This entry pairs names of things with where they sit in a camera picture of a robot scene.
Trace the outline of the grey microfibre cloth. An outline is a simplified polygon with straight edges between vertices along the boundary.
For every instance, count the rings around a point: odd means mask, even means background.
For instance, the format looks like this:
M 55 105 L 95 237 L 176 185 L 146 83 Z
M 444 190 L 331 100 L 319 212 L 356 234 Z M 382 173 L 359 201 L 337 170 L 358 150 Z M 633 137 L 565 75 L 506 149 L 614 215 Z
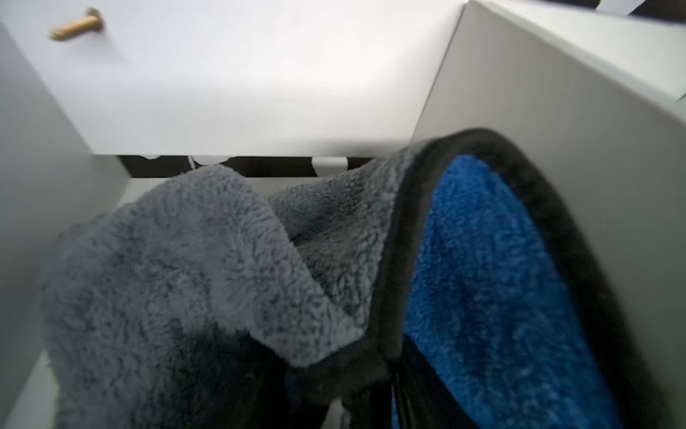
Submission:
M 203 167 L 40 280 L 57 428 L 671 428 L 546 178 L 467 130 L 258 194 Z

